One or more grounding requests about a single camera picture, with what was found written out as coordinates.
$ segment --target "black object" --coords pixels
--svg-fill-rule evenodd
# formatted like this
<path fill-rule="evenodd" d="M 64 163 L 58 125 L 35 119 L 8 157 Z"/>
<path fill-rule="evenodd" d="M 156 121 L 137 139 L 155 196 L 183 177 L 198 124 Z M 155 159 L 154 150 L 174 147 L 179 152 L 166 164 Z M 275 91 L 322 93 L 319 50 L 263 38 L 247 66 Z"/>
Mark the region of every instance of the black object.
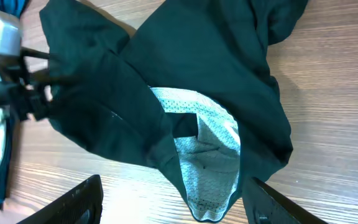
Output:
<path fill-rule="evenodd" d="M 102 214 L 103 189 L 99 175 L 84 182 L 31 215 L 20 224 L 97 224 Z"/>
<path fill-rule="evenodd" d="M 21 50 L 20 56 L 0 54 L 0 108 L 9 105 L 13 117 L 19 121 L 27 120 L 29 113 L 38 121 L 49 114 L 45 87 L 64 85 L 65 80 L 48 77 L 48 69 L 30 73 L 24 57 L 49 59 L 49 54 L 26 48 Z"/>
<path fill-rule="evenodd" d="M 326 223 L 255 177 L 244 184 L 244 191 L 248 192 L 242 201 L 250 224 Z"/>

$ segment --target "dark fabric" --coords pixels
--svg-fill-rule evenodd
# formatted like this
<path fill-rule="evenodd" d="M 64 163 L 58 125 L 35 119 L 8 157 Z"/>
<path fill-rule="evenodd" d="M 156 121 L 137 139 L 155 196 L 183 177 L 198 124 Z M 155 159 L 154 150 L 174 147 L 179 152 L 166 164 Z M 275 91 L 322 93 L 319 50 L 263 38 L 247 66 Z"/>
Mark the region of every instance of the dark fabric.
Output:
<path fill-rule="evenodd" d="M 0 0 L 0 11 L 20 17 L 29 0 Z"/>
<path fill-rule="evenodd" d="M 238 122 L 241 170 L 230 208 L 245 180 L 266 181 L 293 150 L 266 54 L 269 44 L 291 34 L 306 3 L 168 0 L 129 40 L 87 6 L 50 0 L 40 17 L 58 61 L 50 62 L 51 73 L 79 79 L 52 88 L 50 122 L 89 152 L 158 168 L 187 203 L 173 143 L 180 119 L 164 113 L 148 85 L 200 92 Z M 194 127 L 194 120 L 188 124 Z"/>
<path fill-rule="evenodd" d="M 167 113 L 172 123 L 174 138 L 198 136 L 197 115 L 192 113 Z"/>

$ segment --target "wooden table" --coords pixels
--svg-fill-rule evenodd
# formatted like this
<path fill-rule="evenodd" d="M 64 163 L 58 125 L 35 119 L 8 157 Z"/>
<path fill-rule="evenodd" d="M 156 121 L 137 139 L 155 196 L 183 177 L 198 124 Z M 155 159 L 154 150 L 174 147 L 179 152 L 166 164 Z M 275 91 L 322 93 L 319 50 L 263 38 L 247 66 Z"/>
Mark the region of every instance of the wooden table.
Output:
<path fill-rule="evenodd" d="M 22 17 L 26 47 L 48 51 L 39 19 L 46 2 L 32 0 Z M 91 2 L 131 33 L 162 3 Z M 268 62 L 295 148 L 289 165 L 268 184 L 329 223 L 358 223 L 358 0 L 310 1 L 293 34 L 269 48 Z M 32 70 L 45 66 L 29 63 Z M 196 223 L 159 171 L 92 155 L 48 121 L 26 122 L 20 133 L 0 223 L 18 222 L 92 174 L 103 181 L 102 223 Z M 241 200 L 222 221 L 246 222 Z"/>

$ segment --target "white mesh fabric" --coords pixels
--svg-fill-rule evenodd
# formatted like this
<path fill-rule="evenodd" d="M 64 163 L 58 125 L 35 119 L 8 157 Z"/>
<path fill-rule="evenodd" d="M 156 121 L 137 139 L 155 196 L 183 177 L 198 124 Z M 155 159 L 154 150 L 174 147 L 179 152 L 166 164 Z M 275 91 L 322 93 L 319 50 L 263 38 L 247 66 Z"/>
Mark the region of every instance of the white mesh fabric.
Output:
<path fill-rule="evenodd" d="M 175 139 L 188 205 L 199 221 L 222 219 L 239 177 L 237 122 L 224 108 L 196 91 L 151 90 L 165 112 L 197 115 L 198 137 Z"/>

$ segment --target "teal fabric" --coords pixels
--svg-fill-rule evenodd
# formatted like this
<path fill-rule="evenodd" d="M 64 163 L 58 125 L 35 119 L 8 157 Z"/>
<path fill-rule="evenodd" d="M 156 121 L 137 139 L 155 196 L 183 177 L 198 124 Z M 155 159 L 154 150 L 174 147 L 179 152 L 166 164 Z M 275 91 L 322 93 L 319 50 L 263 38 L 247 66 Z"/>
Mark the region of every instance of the teal fabric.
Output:
<path fill-rule="evenodd" d="M 29 0 L 0 0 L 0 11 L 19 18 L 28 3 Z"/>
<path fill-rule="evenodd" d="M 202 93 L 239 126 L 241 169 L 230 207 L 246 194 L 242 189 L 250 177 L 266 181 L 293 150 L 266 54 L 270 44 L 291 34 L 306 3 L 168 0 L 130 39 L 77 1 L 50 0 L 40 17 L 54 58 L 51 75 L 78 80 L 52 87 L 50 122 L 91 153 L 157 168 L 186 202 L 173 142 L 175 128 L 183 125 L 164 113 L 149 86 Z"/>

